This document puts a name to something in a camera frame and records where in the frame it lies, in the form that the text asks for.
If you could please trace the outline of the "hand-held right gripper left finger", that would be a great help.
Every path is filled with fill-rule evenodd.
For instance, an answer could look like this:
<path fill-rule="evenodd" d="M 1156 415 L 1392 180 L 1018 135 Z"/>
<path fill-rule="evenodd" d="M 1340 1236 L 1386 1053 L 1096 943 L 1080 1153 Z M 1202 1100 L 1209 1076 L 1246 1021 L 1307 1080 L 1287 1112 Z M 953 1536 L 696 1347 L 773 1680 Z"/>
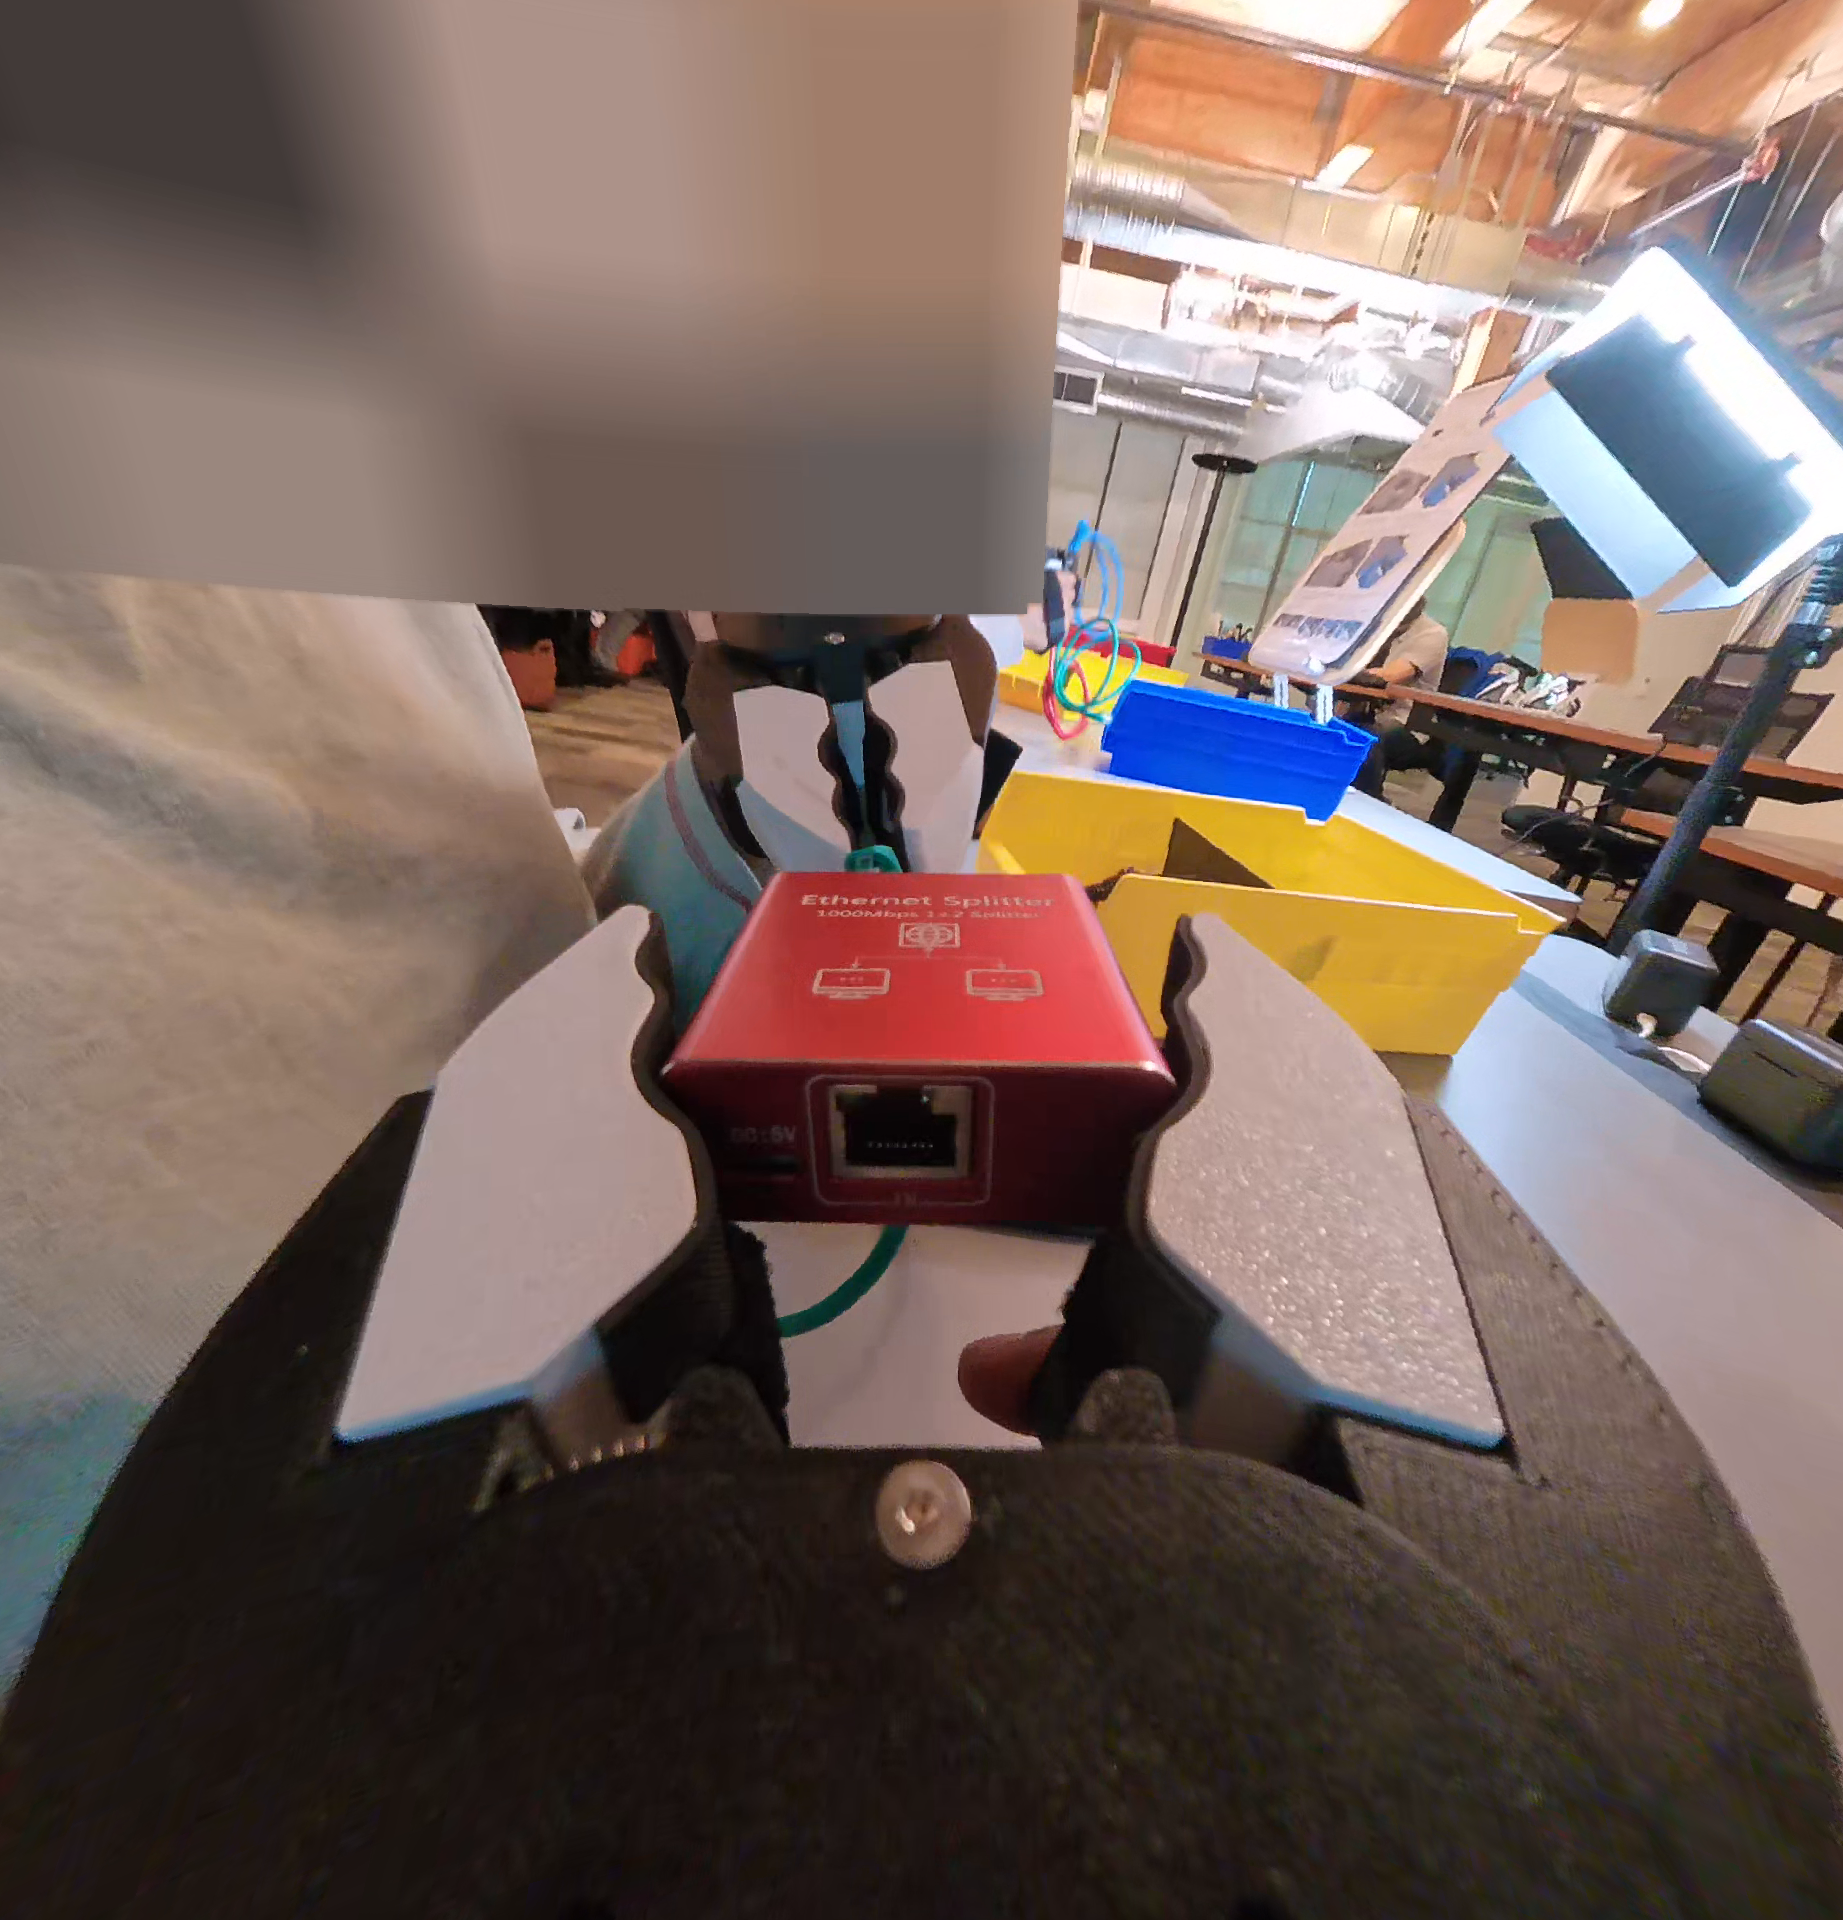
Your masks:
<path fill-rule="evenodd" d="M 661 1087 L 658 920 L 626 906 L 464 1042 L 434 1084 L 335 1436 L 524 1410 L 555 1470 L 661 1442 L 727 1339 L 706 1145 Z"/>

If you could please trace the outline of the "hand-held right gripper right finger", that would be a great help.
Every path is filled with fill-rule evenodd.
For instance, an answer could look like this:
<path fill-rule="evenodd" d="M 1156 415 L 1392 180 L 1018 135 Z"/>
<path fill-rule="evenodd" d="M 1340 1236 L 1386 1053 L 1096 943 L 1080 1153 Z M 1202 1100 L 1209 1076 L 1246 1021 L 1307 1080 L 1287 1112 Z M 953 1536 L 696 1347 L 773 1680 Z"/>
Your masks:
<path fill-rule="evenodd" d="M 1218 916 L 1176 923 L 1181 1104 L 1144 1146 L 1133 1365 L 1189 1447 L 1291 1464 L 1350 1417 L 1469 1452 L 1507 1440 L 1403 1089 Z"/>

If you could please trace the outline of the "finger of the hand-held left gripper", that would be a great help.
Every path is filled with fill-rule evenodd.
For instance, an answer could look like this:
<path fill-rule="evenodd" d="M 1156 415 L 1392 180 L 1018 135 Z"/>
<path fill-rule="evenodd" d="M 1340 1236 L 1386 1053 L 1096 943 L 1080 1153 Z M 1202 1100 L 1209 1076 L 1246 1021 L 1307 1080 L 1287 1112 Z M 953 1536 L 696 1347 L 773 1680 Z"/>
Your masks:
<path fill-rule="evenodd" d="M 911 661 L 868 685 L 886 740 L 886 801 L 911 873 L 961 874 L 974 858 L 986 722 L 968 720 L 952 661 Z"/>
<path fill-rule="evenodd" d="M 815 691 L 712 685 L 720 823 L 756 874 L 841 874 L 855 849 L 837 718 Z"/>

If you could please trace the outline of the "red ethernet splitter box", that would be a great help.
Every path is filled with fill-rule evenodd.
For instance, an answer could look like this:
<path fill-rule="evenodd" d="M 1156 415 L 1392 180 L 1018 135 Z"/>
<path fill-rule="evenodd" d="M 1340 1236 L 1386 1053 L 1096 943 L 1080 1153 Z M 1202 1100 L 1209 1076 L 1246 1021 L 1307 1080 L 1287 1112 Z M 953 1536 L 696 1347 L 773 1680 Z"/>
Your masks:
<path fill-rule="evenodd" d="M 1096 1232 L 1174 1076 L 1074 877 L 776 877 L 676 1043 L 741 1221 Z"/>

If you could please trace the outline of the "person's right hand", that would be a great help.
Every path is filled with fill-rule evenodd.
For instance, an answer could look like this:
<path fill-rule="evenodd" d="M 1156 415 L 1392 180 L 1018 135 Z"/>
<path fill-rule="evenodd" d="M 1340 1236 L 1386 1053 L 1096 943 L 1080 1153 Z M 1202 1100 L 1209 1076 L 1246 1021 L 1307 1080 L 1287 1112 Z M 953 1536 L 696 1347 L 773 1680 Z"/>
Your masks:
<path fill-rule="evenodd" d="M 981 1335 L 958 1354 L 958 1390 L 989 1423 L 1018 1436 L 1035 1436 L 1034 1382 L 1043 1369 L 1059 1326 Z"/>

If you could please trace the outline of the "large yellow plastic bin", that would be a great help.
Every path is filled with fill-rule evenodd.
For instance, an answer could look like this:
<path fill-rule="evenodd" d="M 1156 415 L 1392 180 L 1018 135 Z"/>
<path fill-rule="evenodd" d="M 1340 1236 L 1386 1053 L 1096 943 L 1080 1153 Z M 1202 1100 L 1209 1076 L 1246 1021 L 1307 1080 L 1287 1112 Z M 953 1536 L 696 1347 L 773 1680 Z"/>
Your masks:
<path fill-rule="evenodd" d="M 1016 769 L 981 873 L 1082 882 L 1161 1030 L 1174 925 L 1215 916 L 1373 1050 L 1452 1057 L 1562 922 L 1369 825 L 1129 781 Z"/>

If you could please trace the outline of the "blue plastic bin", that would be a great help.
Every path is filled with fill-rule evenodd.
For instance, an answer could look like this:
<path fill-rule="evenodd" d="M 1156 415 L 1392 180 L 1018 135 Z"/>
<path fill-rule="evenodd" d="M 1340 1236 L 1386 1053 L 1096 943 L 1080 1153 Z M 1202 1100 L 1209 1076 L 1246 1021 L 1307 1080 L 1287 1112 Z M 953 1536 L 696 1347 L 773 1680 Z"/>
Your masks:
<path fill-rule="evenodd" d="M 1133 681 L 1101 729 L 1109 774 L 1181 793 L 1288 805 L 1326 823 L 1376 742 L 1342 718 Z"/>

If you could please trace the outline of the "black floor lamp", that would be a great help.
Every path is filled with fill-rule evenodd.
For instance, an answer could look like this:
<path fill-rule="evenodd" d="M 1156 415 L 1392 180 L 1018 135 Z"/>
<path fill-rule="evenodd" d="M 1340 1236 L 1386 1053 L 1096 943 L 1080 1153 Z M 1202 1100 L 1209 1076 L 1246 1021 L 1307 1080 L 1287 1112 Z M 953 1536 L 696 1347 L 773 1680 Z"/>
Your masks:
<path fill-rule="evenodd" d="M 1196 478 L 1184 536 L 1184 568 L 1168 633 L 1174 658 L 1184 658 L 1201 633 L 1199 620 L 1204 612 L 1204 594 L 1219 565 L 1219 548 L 1232 508 L 1229 498 L 1236 489 L 1246 491 L 1259 472 L 1259 460 L 1232 451 L 1199 448 L 1191 453 L 1191 468 Z"/>

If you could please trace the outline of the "small grey charger block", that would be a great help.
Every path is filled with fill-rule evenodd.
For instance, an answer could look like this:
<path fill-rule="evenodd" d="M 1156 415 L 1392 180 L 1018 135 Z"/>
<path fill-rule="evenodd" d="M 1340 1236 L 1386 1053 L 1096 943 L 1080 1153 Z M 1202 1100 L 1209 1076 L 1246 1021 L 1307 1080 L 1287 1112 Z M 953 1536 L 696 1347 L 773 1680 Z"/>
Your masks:
<path fill-rule="evenodd" d="M 1678 1038 L 1722 979 L 1711 948 L 1662 930 L 1637 930 L 1605 977 L 1605 1021 L 1654 1042 Z"/>

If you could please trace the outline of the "white poster board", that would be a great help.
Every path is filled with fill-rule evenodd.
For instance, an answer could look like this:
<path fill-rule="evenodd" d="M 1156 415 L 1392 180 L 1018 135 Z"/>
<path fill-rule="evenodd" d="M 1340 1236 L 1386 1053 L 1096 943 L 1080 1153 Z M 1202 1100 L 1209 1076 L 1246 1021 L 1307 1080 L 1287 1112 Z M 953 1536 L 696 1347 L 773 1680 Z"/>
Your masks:
<path fill-rule="evenodd" d="M 1516 375 L 1452 396 L 1328 536 L 1246 658 L 1259 676 L 1340 685 L 1372 661 L 1462 544 L 1469 511 L 1510 459 L 1499 420 Z"/>

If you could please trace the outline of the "large grey charger block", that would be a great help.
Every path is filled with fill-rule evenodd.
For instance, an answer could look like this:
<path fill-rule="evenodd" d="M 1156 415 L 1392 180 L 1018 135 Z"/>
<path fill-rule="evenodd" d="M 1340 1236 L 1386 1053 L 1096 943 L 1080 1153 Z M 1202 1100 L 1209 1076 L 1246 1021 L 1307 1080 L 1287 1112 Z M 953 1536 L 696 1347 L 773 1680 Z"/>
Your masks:
<path fill-rule="evenodd" d="M 1799 1167 L 1843 1179 L 1843 1043 L 1750 1021 L 1701 1076 L 1700 1102 Z"/>

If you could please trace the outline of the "long wooden table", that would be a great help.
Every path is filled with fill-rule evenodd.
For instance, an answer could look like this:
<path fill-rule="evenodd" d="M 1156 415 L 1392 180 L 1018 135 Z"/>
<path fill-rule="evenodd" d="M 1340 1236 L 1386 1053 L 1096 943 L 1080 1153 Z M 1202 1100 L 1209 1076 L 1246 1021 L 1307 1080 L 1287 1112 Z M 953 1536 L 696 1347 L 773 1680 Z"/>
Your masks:
<path fill-rule="evenodd" d="M 1604 795 L 1600 816 L 1615 819 L 1621 810 L 1631 816 L 1641 813 L 1633 797 L 1648 781 L 1670 771 L 1694 774 L 1701 781 L 1707 768 L 1717 758 L 1715 750 L 1664 742 L 1653 732 L 1615 732 L 1531 708 L 1482 703 L 1447 692 L 1349 683 L 1346 698 L 1361 705 L 1410 700 L 1415 732 L 1445 745 L 1441 797 L 1427 815 L 1429 825 L 1443 831 L 1457 827 L 1485 760 L 1547 771 L 1564 786 L 1592 785 Z M 1762 801 L 1843 804 L 1843 774 L 1750 756 L 1735 781 L 1725 785 L 1711 825 L 1745 827 L 1756 804 Z"/>

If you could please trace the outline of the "brown cardboard sheet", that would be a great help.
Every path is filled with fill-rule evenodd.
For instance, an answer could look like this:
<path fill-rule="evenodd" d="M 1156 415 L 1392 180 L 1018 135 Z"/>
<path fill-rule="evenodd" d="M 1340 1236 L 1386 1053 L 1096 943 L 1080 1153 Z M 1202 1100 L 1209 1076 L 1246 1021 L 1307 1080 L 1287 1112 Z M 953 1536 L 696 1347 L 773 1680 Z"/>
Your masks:
<path fill-rule="evenodd" d="M 1574 681 L 1628 683 L 1641 628 L 1633 601 L 1555 598 L 1541 618 L 1540 669 Z"/>

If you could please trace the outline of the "black light stand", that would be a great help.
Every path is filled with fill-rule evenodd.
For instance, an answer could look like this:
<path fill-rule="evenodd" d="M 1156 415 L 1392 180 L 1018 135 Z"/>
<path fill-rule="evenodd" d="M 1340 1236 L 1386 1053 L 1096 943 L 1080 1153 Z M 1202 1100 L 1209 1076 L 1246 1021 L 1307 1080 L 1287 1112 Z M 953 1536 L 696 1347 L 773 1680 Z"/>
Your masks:
<path fill-rule="evenodd" d="M 1739 718 L 1683 804 L 1664 851 L 1610 927 L 1605 948 L 1615 955 L 1622 955 L 1640 933 L 1653 930 L 1668 900 L 1680 892 L 1707 835 L 1722 823 L 1724 805 L 1741 788 L 1750 758 L 1757 756 L 1801 673 L 1827 664 L 1843 649 L 1843 621 L 1832 620 L 1836 609 L 1843 609 L 1843 536 L 1821 544 L 1799 609 L 1768 649 Z"/>

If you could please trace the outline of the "studio light panel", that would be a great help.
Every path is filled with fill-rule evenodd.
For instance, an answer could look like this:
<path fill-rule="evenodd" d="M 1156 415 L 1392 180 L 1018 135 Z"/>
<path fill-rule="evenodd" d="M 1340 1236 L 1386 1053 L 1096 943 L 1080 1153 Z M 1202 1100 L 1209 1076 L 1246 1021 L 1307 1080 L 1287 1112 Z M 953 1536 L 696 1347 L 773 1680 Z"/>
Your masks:
<path fill-rule="evenodd" d="M 1534 356 L 1491 431 L 1658 612 L 1741 607 L 1843 538 L 1843 403 L 1680 244 Z"/>

